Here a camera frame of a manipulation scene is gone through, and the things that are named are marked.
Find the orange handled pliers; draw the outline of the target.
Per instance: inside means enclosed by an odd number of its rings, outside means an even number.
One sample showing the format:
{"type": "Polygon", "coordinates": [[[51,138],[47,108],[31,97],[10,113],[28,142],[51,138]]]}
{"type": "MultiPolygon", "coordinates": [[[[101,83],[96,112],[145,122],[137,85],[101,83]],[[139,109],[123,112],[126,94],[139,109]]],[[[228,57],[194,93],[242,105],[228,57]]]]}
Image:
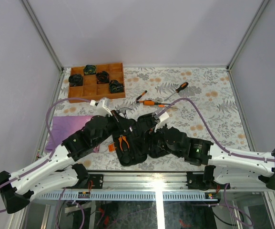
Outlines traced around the orange handled pliers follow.
{"type": "Polygon", "coordinates": [[[121,135],[118,140],[119,140],[120,149],[123,152],[129,151],[130,144],[128,143],[126,136],[121,135]]]}

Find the orange handled utility knife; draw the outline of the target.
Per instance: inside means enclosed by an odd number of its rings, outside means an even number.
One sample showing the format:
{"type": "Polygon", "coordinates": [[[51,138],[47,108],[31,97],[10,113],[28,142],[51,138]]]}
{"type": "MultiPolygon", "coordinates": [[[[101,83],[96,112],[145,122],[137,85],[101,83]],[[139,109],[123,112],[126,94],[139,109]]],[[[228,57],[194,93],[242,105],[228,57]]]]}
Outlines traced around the orange handled utility knife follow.
{"type": "Polygon", "coordinates": [[[154,106],[154,105],[166,104],[166,103],[155,102],[152,100],[144,100],[144,101],[140,101],[139,104],[143,104],[143,105],[147,105],[147,106],[154,106]]]}

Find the black handled steel hammer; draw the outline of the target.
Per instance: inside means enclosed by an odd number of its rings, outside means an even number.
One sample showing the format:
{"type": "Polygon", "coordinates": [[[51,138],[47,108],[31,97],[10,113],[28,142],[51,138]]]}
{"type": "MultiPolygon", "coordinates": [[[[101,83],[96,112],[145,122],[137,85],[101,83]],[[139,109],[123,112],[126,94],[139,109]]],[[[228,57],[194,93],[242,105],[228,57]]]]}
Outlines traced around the black handled steel hammer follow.
{"type": "Polygon", "coordinates": [[[132,109],[129,108],[129,107],[122,107],[122,108],[116,110],[116,112],[117,112],[118,114],[123,114],[124,118],[127,119],[127,118],[128,118],[128,117],[127,117],[127,111],[131,111],[131,110],[132,110],[132,109]]]}

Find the large orange black screwdriver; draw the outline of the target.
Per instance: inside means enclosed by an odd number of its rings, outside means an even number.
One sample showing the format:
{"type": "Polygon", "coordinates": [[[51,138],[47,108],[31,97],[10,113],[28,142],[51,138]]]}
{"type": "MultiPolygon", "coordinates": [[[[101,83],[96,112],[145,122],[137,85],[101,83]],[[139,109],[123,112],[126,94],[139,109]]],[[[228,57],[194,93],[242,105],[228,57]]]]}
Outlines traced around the large orange black screwdriver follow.
{"type": "Polygon", "coordinates": [[[188,82],[184,82],[183,84],[181,84],[174,93],[172,93],[170,96],[168,96],[167,98],[164,99],[164,101],[167,101],[168,99],[170,99],[173,95],[178,94],[180,91],[184,90],[187,86],[189,85],[188,82]]]}

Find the orange case latch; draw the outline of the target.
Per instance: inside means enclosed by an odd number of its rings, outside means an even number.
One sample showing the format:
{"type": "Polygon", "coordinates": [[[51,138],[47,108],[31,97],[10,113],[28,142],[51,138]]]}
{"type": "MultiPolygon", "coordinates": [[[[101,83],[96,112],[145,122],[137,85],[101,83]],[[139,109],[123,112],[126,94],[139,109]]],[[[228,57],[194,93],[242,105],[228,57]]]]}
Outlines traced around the orange case latch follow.
{"type": "Polygon", "coordinates": [[[108,149],[109,149],[109,152],[114,152],[116,150],[115,143],[108,145],[108,149]]]}

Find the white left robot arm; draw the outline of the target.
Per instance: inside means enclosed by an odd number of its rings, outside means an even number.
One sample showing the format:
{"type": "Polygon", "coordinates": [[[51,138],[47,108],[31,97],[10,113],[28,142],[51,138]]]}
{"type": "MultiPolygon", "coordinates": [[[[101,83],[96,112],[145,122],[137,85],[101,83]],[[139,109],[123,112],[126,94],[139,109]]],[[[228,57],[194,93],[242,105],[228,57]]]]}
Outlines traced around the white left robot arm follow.
{"type": "Polygon", "coordinates": [[[77,162],[117,132],[125,132],[134,119],[111,115],[96,115],[85,126],[64,139],[51,155],[16,172],[0,172],[0,195],[9,214],[25,208],[38,196],[64,187],[84,188],[89,174],[77,162]]]}

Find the black plastic tool case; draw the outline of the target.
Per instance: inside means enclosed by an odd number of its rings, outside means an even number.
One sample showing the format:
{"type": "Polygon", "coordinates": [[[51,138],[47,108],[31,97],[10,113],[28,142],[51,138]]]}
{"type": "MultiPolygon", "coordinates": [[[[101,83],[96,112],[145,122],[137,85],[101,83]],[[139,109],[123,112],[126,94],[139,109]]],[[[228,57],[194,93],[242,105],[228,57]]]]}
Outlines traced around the black plastic tool case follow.
{"type": "Polygon", "coordinates": [[[116,154],[122,166],[129,167],[144,162],[149,156],[149,140],[157,122],[152,114],[145,114],[135,120],[128,131],[112,134],[116,154]],[[119,146],[119,137],[126,136],[130,144],[129,151],[123,152],[119,146]]]}

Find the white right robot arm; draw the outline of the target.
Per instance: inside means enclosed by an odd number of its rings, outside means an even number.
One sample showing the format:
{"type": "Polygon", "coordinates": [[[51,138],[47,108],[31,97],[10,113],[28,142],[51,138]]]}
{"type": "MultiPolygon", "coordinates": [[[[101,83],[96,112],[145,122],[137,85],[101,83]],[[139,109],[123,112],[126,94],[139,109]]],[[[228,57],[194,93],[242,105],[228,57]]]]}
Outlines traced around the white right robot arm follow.
{"type": "Polygon", "coordinates": [[[275,149],[273,152],[252,152],[235,150],[198,138],[190,138],[186,133],[163,126],[150,131],[149,145],[152,151],[172,154],[183,158],[193,166],[206,168],[233,167],[256,173],[257,180],[275,191],[275,149]]]}

